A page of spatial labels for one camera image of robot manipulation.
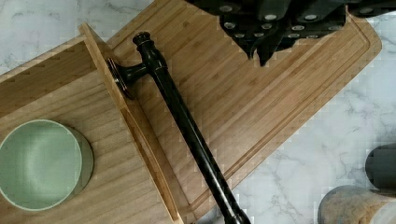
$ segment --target black bracket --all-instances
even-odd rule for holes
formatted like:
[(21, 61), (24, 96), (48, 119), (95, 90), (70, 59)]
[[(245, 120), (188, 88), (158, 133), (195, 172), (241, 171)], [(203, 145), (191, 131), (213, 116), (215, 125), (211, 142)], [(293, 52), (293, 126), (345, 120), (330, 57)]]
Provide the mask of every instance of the black bracket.
[(131, 67), (122, 67), (114, 63), (112, 59), (106, 61), (118, 87), (126, 96), (132, 98), (130, 89), (136, 81), (146, 74), (153, 77), (224, 215), (225, 223), (249, 224), (247, 215), (238, 206), (204, 137), (184, 103), (175, 82), (169, 75), (164, 57), (155, 48), (149, 33), (140, 33), (134, 37), (133, 41), (142, 56), (142, 63)]

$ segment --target wooden shelf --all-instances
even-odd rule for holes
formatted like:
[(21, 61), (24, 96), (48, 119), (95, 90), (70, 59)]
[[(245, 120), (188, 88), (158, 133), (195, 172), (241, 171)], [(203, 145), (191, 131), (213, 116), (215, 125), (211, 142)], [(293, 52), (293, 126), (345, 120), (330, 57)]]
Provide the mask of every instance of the wooden shelf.
[(178, 223), (164, 205), (82, 35), (1, 76), (0, 140), (31, 119), (52, 119), (90, 142), (94, 168), (76, 197), (24, 212), (0, 197), (0, 223)]

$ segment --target bamboo cutting board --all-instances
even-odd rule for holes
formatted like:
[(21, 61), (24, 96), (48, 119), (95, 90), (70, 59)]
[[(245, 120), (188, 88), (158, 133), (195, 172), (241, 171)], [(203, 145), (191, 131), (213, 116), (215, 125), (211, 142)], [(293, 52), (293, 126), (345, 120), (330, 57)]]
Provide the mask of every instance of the bamboo cutting board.
[[(181, 0), (157, 0), (107, 42), (122, 65), (140, 63), (132, 37), (141, 31), (150, 32), (163, 53), (232, 188), (381, 50), (366, 20), (347, 18), (342, 31), (300, 40), (262, 68), (247, 60), (216, 17)], [(149, 76), (135, 93), (145, 117), (134, 119), (149, 122), (139, 132), (152, 140), (180, 213), (201, 217), (215, 202), (163, 98)]]

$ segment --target white marble countertop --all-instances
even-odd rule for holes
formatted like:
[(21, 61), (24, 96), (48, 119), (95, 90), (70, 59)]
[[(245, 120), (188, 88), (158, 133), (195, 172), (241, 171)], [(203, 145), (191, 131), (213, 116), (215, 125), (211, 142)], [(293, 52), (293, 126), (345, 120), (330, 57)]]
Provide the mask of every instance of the white marble countertop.
[[(78, 35), (84, 21), (107, 40), (150, 2), (0, 0), (0, 74)], [(317, 223), (331, 189), (372, 187), (367, 154), (396, 142), (396, 13), (369, 22), (380, 54), (233, 191), (252, 223)], [(222, 223), (220, 212), (200, 223)]]

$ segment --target ceramic bowl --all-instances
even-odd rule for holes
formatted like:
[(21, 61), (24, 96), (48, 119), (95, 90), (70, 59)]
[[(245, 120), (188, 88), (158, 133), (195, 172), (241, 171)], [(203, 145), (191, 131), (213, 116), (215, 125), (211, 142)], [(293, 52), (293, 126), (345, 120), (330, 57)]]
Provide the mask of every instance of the ceramic bowl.
[(0, 192), (20, 209), (50, 209), (79, 193), (92, 167), (92, 149), (81, 133), (52, 120), (32, 120), (0, 146)]

